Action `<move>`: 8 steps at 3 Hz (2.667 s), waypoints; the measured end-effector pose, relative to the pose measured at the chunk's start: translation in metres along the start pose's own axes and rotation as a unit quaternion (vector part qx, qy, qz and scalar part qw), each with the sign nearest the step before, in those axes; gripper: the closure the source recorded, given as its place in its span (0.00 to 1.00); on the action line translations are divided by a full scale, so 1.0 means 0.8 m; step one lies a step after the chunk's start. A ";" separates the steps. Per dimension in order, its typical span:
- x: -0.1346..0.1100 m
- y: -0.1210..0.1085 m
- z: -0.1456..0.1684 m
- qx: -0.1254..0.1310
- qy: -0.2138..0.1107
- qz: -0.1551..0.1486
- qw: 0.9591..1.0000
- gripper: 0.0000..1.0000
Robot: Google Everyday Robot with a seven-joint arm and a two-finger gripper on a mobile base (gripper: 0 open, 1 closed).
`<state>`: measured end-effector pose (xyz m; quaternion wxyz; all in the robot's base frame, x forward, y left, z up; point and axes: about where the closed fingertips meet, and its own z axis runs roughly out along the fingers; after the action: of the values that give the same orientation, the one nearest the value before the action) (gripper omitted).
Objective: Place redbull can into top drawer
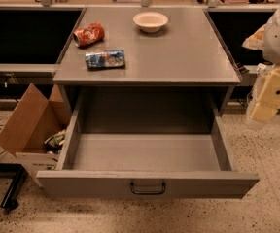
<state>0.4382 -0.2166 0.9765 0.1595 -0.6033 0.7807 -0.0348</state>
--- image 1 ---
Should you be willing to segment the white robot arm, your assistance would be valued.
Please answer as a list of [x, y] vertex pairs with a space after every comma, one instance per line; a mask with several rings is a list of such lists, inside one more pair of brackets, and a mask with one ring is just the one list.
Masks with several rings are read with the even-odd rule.
[[280, 109], [280, 7], [268, 22], [247, 38], [242, 46], [262, 50], [272, 69], [259, 67], [246, 111], [247, 124], [254, 129], [264, 127]]

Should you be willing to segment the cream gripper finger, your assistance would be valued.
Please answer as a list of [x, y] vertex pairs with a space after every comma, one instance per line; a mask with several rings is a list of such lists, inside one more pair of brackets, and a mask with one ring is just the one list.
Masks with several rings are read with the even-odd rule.
[[259, 73], [247, 108], [248, 124], [267, 124], [280, 109], [280, 67]]

